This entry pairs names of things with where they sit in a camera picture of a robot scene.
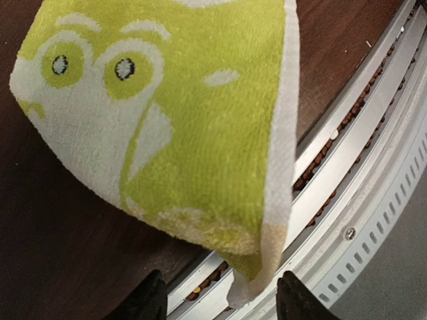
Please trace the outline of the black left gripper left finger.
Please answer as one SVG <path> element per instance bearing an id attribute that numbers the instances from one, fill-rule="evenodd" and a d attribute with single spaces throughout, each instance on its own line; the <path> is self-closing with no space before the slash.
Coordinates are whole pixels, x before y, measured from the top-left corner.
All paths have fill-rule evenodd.
<path id="1" fill-rule="evenodd" d="M 167 319 L 167 286 L 153 270 L 104 320 Z"/>

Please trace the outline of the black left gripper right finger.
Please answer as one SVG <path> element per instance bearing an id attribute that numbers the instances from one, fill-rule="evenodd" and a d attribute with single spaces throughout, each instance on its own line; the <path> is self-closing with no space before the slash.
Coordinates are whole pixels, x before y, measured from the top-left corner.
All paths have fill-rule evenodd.
<path id="1" fill-rule="evenodd" d="M 337 320 L 291 271 L 277 282 L 277 317 L 279 320 Z"/>

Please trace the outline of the green crocodile pattern towel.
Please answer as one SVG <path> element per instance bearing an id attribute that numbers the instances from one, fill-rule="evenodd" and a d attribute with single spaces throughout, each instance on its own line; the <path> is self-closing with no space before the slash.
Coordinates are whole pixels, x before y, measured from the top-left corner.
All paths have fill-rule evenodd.
<path id="1" fill-rule="evenodd" d="M 96 195 L 216 251 L 231 308 L 272 282 L 293 201 L 295 1 L 43 1 L 9 86 Z"/>

